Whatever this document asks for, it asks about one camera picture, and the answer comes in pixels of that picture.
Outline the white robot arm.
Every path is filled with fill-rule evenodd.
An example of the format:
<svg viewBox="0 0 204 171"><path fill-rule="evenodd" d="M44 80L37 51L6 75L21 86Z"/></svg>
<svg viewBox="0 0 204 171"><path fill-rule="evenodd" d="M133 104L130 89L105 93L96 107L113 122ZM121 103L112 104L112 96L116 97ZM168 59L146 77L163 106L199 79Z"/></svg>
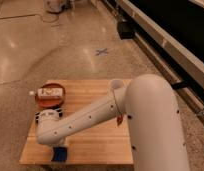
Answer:
<svg viewBox="0 0 204 171"><path fill-rule="evenodd" d="M57 146L121 114L127 116L135 171L191 171L176 96L168 81L154 74L140 75L64 119L54 110L41 111L36 140Z"/></svg>

